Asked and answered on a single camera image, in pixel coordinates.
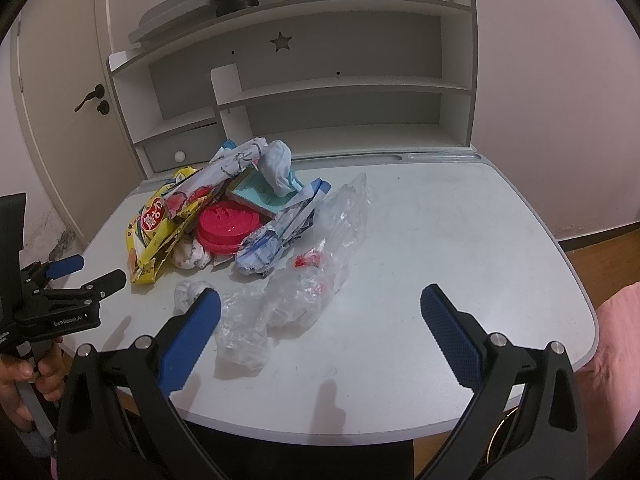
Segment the person's left hand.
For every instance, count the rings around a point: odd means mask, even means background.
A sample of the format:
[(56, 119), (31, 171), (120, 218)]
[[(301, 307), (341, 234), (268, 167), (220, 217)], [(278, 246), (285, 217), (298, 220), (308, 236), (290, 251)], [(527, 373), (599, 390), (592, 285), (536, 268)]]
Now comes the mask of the person's left hand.
[(34, 426), (32, 413), (23, 401), (17, 386), (25, 384), (35, 385), (43, 395), (44, 400), (55, 402), (64, 393), (64, 376), (66, 366), (63, 363), (60, 343), (62, 338), (55, 338), (52, 347), (42, 359), (38, 361), (38, 372), (34, 372), (32, 364), (14, 356), (1, 356), (1, 407), (12, 424), (21, 431), (30, 431)]

